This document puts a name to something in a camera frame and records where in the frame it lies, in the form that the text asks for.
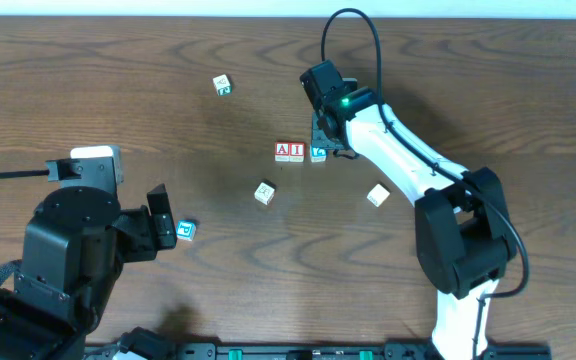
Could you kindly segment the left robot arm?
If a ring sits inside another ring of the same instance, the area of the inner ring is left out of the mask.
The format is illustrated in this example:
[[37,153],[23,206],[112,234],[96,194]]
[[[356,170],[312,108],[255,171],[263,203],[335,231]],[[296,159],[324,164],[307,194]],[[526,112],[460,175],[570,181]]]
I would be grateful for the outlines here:
[[122,208],[112,157],[59,159],[59,187],[28,222],[21,259],[0,266],[0,359],[81,359],[123,267],[177,243],[164,185]]

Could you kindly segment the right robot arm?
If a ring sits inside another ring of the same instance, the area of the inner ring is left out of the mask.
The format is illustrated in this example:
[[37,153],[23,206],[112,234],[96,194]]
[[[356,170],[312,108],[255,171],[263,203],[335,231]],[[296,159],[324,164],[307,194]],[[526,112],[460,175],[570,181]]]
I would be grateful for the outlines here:
[[326,139],[371,161],[413,205],[417,258],[437,290],[434,348],[444,359],[480,358],[499,281],[513,258],[527,257],[501,181],[488,168],[470,171],[437,153],[379,92],[343,78],[329,60],[300,82]]

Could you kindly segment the red letter A block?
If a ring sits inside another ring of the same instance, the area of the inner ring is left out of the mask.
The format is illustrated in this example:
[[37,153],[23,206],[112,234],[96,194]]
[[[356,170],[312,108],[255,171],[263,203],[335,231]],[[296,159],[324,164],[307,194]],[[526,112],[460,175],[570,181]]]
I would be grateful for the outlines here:
[[274,158],[276,162],[289,162],[290,144],[288,142],[276,142]]

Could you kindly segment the blue number 2 block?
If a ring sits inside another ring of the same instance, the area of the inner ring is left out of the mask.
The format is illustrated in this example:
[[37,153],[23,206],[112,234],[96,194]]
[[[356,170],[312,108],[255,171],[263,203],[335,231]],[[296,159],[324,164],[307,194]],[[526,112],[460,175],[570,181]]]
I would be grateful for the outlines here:
[[310,147],[310,160],[312,163],[325,162],[327,160],[327,151],[319,147]]

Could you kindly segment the red letter I block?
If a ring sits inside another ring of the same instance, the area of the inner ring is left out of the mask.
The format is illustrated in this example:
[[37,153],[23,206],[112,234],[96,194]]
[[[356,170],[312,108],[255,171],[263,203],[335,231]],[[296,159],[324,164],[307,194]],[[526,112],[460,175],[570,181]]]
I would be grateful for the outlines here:
[[302,142],[291,142],[289,144],[289,161],[301,163],[305,159],[305,144]]

